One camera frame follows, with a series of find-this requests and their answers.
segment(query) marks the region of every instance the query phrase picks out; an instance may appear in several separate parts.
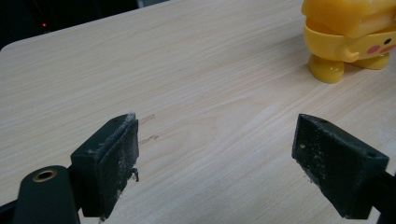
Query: pink cheek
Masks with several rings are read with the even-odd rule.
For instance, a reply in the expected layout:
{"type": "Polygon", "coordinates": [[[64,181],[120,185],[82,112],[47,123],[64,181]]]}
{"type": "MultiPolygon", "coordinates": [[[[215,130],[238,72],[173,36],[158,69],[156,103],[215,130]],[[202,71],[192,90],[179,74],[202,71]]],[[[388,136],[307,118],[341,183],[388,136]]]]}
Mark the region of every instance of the pink cheek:
{"type": "Polygon", "coordinates": [[[375,45],[371,47],[369,50],[367,50],[368,54],[376,53],[381,47],[379,45],[375,45]]]}
{"type": "Polygon", "coordinates": [[[380,51],[380,53],[386,53],[386,52],[388,52],[388,51],[393,50],[394,48],[396,48],[396,45],[391,45],[391,46],[389,46],[389,47],[387,47],[387,48],[385,48],[385,49],[382,49],[382,50],[380,51]]]}

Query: light wood grain surface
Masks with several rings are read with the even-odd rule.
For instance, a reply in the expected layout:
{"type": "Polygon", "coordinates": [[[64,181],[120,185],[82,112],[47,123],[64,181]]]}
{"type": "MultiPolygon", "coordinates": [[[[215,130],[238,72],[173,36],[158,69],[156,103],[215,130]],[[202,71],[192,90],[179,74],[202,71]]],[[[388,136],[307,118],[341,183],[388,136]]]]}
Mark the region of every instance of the light wood grain surface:
{"type": "Polygon", "coordinates": [[[134,111],[141,181],[106,223],[376,223],[374,209],[340,218],[291,145],[298,114],[314,115],[390,156],[394,174],[395,57],[320,83],[306,68],[301,3],[173,0],[2,49],[0,204],[134,111]]]}

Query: dark background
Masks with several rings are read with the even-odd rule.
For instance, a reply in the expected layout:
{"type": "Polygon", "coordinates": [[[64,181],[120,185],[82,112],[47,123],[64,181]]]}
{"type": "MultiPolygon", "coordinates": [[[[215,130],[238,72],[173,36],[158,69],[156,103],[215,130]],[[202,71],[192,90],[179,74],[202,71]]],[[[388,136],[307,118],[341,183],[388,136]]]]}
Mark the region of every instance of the dark background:
{"type": "Polygon", "coordinates": [[[0,49],[17,40],[166,0],[0,0],[0,49]]]}

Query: black clamp jaw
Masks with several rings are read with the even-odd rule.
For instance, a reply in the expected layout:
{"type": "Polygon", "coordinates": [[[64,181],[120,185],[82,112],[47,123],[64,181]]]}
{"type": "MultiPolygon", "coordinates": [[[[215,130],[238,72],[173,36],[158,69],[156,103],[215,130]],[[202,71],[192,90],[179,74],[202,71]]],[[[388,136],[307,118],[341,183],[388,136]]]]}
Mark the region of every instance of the black clamp jaw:
{"type": "Polygon", "coordinates": [[[389,157],[325,119],[300,115],[292,155],[340,216],[367,219],[374,206],[378,223],[396,223],[396,177],[389,157]]]}
{"type": "Polygon", "coordinates": [[[69,168],[49,166],[27,175],[18,200],[0,208],[0,223],[79,223],[106,219],[131,177],[139,156],[134,113],[111,119],[71,155],[69,168]]]}

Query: yellow plastic figure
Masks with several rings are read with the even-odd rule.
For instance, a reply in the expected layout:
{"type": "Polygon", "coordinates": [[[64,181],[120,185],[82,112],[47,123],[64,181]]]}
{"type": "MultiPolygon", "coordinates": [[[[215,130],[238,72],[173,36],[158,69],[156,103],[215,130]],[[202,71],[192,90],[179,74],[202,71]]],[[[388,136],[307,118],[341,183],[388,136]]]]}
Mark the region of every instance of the yellow plastic figure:
{"type": "Polygon", "coordinates": [[[396,48],[396,0],[304,0],[308,68],[318,80],[338,82],[344,63],[382,69],[396,48]]]}

